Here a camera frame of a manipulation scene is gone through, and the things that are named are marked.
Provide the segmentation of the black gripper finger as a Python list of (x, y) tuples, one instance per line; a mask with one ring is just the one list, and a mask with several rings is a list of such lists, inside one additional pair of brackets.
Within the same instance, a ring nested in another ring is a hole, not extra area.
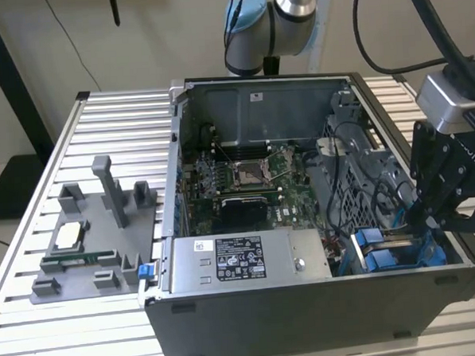
[(443, 231), (475, 233), (475, 209), (470, 216), (461, 214), (456, 209), (445, 209), (437, 212), (432, 218)]
[(456, 189), (466, 176), (465, 134), (444, 135), (431, 123), (414, 124), (410, 174), (416, 199), (407, 222), (417, 229), (429, 218), (446, 231), (467, 230), (469, 220), (457, 212)]

